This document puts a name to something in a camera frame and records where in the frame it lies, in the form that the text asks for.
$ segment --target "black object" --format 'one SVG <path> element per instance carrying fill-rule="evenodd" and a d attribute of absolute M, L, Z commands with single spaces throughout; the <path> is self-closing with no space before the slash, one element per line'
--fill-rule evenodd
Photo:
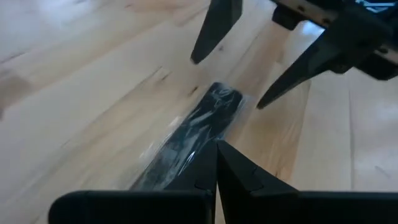
<path fill-rule="evenodd" d="M 222 137 L 242 101 L 240 92 L 222 83 L 212 84 L 131 189 L 163 189 L 189 165 L 207 142 Z"/>
<path fill-rule="evenodd" d="M 398 194 L 300 192 L 210 141 L 165 189 L 67 194 L 51 206 L 49 223 L 214 223 L 216 181 L 227 224 L 398 222 Z"/>
<path fill-rule="evenodd" d="M 287 91 L 322 72 L 331 70 L 343 74 L 353 66 L 360 65 L 392 34 L 390 26 L 365 8 L 357 4 L 346 7 L 330 27 L 271 85 L 257 107 L 261 109 L 267 106 Z M 371 58 L 373 62 L 377 60 L 378 58 Z M 379 71 L 373 75 L 381 79 L 386 74 L 380 76 Z"/>
<path fill-rule="evenodd" d="M 242 0 L 211 0 L 205 21 L 191 54 L 199 63 L 217 46 L 242 14 Z"/>
<path fill-rule="evenodd" d="M 241 1 L 212 0 L 211 5 L 217 5 L 223 13 L 216 14 L 210 7 L 192 52 L 195 63 L 203 60 L 232 28 L 237 18 L 231 15 L 240 15 L 242 9 L 231 6 L 241 6 Z M 345 73 L 356 67 L 378 80 L 398 75 L 397 1 L 272 1 L 277 4 L 272 20 L 286 29 L 293 30 L 299 22 L 310 20 L 326 31 L 270 87 L 258 108 L 326 70 Z"/>

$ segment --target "black plastic claw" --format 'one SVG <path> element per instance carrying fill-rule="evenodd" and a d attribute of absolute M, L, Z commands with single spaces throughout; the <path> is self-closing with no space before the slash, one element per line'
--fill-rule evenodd
<path fill-rule="evenodd" d="M 298 191 L 218 141 L 218 188 L 228 224 L 284 223 Z"/>
<path fill-rule="evenodd" d="M 330 27 L 277 79 L 261 98 L 257 107 L 269 103 L 300 83 L 331 70 L 345 73 L 359 65 L 388 38 L 393 31 L 365 8 L 348 6 Z"/>
<path fill-rule="evenodd" d="M 294 30 L 297 24 L 305 19 L 306 18 L 303 15 L 284 5 L 278 5 L 272 15 L 272 21 L 288 30 Z"/>
<path fill-rule="evenodd" d="M 217 46 L 242 14 L 242 0 L 211 0 L 205 21 L 191 54 L 199 63 Z"/>

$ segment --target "black mechanical part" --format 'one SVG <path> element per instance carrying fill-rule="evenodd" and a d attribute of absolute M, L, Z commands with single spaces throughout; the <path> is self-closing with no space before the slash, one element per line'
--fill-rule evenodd
<path fill-rule="evenodd" d="M 211 0 L 191 59 L 198 64 L 210 54 L 242 14 L 242 0 Z"/>
<path fill-rule="evenodd" d="M 357 4 L 346 7 L 330 27 L 271 85 L 257 107 L 262 109 L 322 72 L 331 70 L 342 74 L 353 66 L 368 62 L 366 58 L 392 34 L 391 27 L 363 7 Z M 372 72 L 368 65 L 362 64 L 362 68 Z"/>
<path fill-rule="evenodd" d="M 366 57 L 356 68 L 377 80 L 387 81 L 398 75 L 397 65 L 376 54 Z"/>
<path fill-rule="evenodd" d="M 211 223 L 208 197 L 188 191 L 74 192 L 53 203 L 49 224 Z"/>
<path fill-rule="evenodd" d="M 278 5 L 272 15 L 272 21 L 288 30 L 294 30 L 297 24 L 305 19 L 306 18 L 303 15 L 284 5 Z"/>

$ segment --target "wood grain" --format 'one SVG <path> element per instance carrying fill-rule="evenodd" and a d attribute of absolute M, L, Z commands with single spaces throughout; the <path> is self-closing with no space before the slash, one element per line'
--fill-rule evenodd
<path fill-rule="evenodd" d="M 247 0 L 194 65 L 209 3 L 0 2 L 0 223 L 46 223 L 72 190 L 128 189 L 214 81 L 247 99 L 227 141 L 278 178 L 299 189 L 396 188 L 394 81 L 324 74 L 259 111 L 322 30 L 289 32 L 271 21 L 273 3 Z"/>

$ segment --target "plastic wrapped object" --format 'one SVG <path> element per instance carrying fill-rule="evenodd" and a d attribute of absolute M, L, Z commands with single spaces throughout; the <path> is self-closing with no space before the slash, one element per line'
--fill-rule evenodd
<path fill-rule="evenodd" d="M 244 102 L 240 92 L 222 83 L 212 84 L 131 189 L 161 190 L 166 187 L 207 142 L 224 136 Z"/>

